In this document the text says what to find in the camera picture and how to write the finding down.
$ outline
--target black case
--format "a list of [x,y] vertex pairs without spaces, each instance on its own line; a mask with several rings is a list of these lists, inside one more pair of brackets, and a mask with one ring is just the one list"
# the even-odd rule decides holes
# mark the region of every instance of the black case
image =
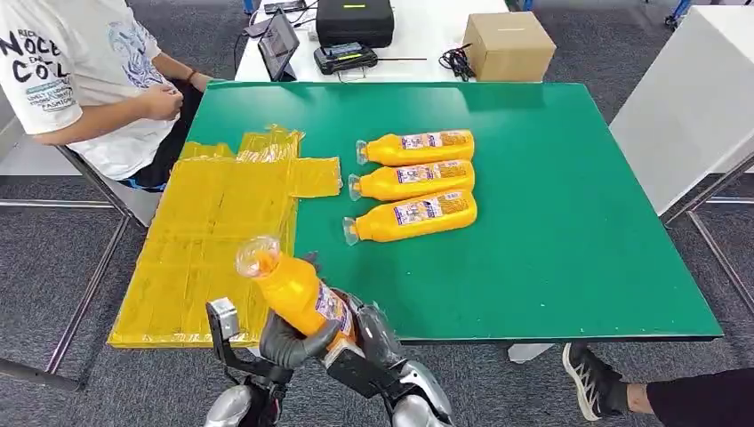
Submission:
[[390,0],[319,0],[317,37],[322,46],[359,42],[385,47],[396,22]]

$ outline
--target tablet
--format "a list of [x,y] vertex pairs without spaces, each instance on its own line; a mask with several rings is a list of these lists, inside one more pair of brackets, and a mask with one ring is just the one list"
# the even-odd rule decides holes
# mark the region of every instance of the tablet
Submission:
[[296,79],[290,62],[300,43],[283,10],[277,9],[257,44],[270,81],[292,82]]

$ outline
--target shoe sole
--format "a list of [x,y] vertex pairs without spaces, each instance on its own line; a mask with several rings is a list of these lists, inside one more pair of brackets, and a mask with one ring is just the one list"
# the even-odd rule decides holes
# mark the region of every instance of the shoe sole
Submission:
[[579,400],[579,408],[582,410],[582,415],[584,415],[584,418],[586,418],[587,421],[599,421],[599,417],[594,414],[591,405],[587,402],[587,392],[584,390],[582,380],[579,378],[574,367],[571,366],[571,361],[568,358],[570,353],[571,343],[568,343],[563,349],[563,367],[576,384],[576,398]]

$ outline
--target orange bottle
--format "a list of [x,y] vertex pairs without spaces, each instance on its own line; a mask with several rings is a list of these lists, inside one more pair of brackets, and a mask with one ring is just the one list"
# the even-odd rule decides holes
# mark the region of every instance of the orange bottle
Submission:
[[460,229],[477,220],[477,202],[467,189],[449,189],[427,196],[379,205],[355,220],[343,219],[346,243],[389,242],[439,231]]
[[474,135],[469,130],[382,136],[374,141],[357,141],[357,162],[387,166],[419,165],[442,160],[471,160]]
[[362,196],[377,200],[405,200],[444,189],[474,189],[474,166],[469,160],[449,160],[426,165],[388,167],[349,176],[351,200]]
[[284,254],[276,238],[261,236],[243,245],[236,257],[236,269],[242,276],[253,278],[269,307],[302,334],[313,335],[327,319],[336,319],[341,323],[340,331],[328,348],[356,347],[348,304],[322,283],[313,265]]

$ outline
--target graphic print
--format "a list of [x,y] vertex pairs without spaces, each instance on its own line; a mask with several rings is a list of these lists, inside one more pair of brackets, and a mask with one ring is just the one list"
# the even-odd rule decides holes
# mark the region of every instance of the graphic print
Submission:
[[154,37],[137,22],[110,22],[108,40],[122,61],[123,72],[136,87],[146,89],[151,85],[166,83],[152,61],[147,58],[147,43]]
[[34,30],[17,29],[0,35],[0,53],[9,60],[7,64],[19,84],[42,82],[26,90],[29,105],[44,112],[76,105],[68,66],[55,42]]

